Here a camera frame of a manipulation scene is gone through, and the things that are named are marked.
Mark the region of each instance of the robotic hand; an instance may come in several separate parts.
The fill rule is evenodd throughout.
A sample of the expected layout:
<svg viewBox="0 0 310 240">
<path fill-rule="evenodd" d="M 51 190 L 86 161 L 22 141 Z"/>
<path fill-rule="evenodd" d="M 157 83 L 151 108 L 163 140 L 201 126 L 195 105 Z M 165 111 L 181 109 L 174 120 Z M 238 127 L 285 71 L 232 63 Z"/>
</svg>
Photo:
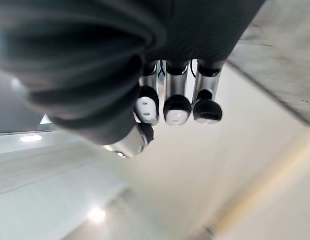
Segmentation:
<svg viewBox="0 0 310 240">
<path fill-rule="evenodd" d="M 167 124 L 183 125 L 191 112 L 199 123 L 220 121 L 223 64 L 264 1 L 0 0 L 0 69 L 55 125 L 133 158 L 159 122 L 157 61 L 166 61 Z"/>
</svg>

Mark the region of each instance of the black glove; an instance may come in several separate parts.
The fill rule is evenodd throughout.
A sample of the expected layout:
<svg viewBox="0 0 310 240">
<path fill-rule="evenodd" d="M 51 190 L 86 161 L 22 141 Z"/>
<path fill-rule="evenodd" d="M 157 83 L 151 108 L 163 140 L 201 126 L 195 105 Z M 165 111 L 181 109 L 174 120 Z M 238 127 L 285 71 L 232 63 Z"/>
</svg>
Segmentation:
<svg viewBox="0 0 310 240">
<path fill-rule="evenodd" d="M 137 126 L 146 63 L 225 61 L 264 1 L 0 0 L 0 69 L 54 124 L 113 145 Z"/>
</svg>

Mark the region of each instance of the white ceiling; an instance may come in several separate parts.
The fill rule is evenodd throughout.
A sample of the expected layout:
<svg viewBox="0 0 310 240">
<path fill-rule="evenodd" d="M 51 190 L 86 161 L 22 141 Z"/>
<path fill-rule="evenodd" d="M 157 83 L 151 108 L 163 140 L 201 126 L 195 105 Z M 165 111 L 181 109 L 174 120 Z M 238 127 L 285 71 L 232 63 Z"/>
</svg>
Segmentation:
<svg viewBox="0 0 310 240">
<path fill-rule="evenodd" d="M 191 98 L 195 80 L 190 74 L 188 83 Z M 185 239 L 203 225 L 215 224 L 305 131 L 228 65 L 216 101 L 224 111 L 218 124 L 200 125 L 190 119 L 182 127 L 171 127 L 162 117 L 154 128 L 155 140 L 136 159 L 123 160 L 102 151 L 165 225 L 170 239 Z"/>
</svg>

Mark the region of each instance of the recessed light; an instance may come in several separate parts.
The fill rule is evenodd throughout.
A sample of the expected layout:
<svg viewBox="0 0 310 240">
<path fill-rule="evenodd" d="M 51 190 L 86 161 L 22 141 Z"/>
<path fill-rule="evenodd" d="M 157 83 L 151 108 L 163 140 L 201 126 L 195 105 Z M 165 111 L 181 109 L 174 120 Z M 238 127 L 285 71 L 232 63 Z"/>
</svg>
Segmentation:
<svg viewBox="0 0 310 240">
<path fill-rule="evenodd" d="M 106 212 L 98 207 L 93 208 L 88 214 L 88 219 L 95 224 L 101 224 L 104 222 L 105 217 Z"/>
<path fill-rule="evenodd" d="M 30 143 L 30 142 L 38 142 L 42 140 L 43 137 L 40 135 L 33 135 L 33 136 L 22 136 L 20 140 L 24 143 Z"/>
</svg>

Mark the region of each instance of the silver metal joint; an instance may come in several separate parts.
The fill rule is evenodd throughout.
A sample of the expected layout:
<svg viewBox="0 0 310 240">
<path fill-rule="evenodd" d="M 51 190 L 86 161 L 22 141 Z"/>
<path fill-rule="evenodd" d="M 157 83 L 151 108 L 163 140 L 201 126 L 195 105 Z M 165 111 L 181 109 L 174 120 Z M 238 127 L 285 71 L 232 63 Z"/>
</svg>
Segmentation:
<svg viewBox="0 0 310 240">
<path fill-rule="evenodd" d="M 169 72 L 166 73 L 166 100 L 174 95 L 185 96 L 187 73 L 189 66 L 181 73 L 181 75 L 171 75 Z"/>
<path fill-rule="evenodd" d="M 131 159 L 143 152 L 148 145 L 148 141 L 144 133 L 135 125 L 129 134 L 122 140 L 102 147 L 108 151 L 116 153 L 123 159 Z"/>
<path fill-rule="evenodd" d="M 216 73 L 214 76 L 204 76 L 199 72 L 199 68 L 197 68 L 196 74 L 196 83 L 193 94 L 193 104 L 198 100 L 198 96 L 200 91 L 207 90 L 212 95 L 212 101 L 216 98 L 217 88 L 219 86 L 219 81 L 221 77 L 221 72 Z"/>
<path fill-rule="evenodd" d="M 148 76 L 141 76 L 139 78 L 139 85 L 141 87 L 148 86 L 155 89 L 158 92 L 158 82 L 157 82 L 157 65 L 154 66 L 154 71 Z"/>
</svg>

